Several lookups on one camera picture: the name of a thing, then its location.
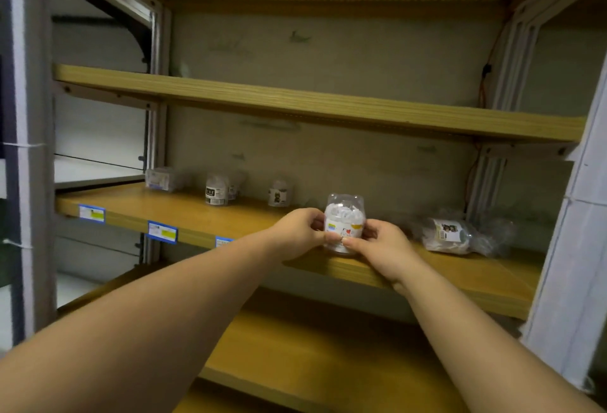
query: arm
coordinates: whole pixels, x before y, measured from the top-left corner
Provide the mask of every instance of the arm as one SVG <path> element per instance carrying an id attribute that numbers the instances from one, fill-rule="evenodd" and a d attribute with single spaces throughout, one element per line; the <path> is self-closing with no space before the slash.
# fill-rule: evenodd
<path id="1" fill-rule="evenodd" d="M 292 211 L 50 325 L 0 361 L 0 412 L 172 411 L 265 274 L 333 240 L 323 220 Z"/>
<path id="2" fill-rule="evenodd" d="M 601 412 L 415 253 L 402 231 L 368 220 L 344 238 L 404 295 L 472 413 Z"/>

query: white string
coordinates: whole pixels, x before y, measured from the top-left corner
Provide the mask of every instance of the white string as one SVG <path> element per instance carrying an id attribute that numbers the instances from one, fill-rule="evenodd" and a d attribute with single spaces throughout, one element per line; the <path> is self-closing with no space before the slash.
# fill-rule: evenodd
<path id="1" fill-rule="evenodd" d="M 12 240 L 10 240 L 10 239 L 4 239 L 4 240 L 2 241 L 2 243 L 3 243 L 3 244 L 8 244 L 8 245 L 10 245 L 10 246 L 19 247 L 19 248 L 26 248 L 27 250 L 32 250 L 32 249 L 33 249 L 33 247 L 32 247 L 32 246 L 26 246 L 26 245 L 24 245 L 24 244 L 18 244 L 17 242 L 13 242 L 13 241 L 12 241 Z"/>
<path id="2" fill-rule="evenodd" d="M 25 145 L 22 145 L 20 143 L 2 143 L 5 146 L 16 146 L 18 148 L 39 148 L 41 146 L 46 146 L 46 143 L 35 143 L 35 144 L 29 144 L 26 143 Z"/>

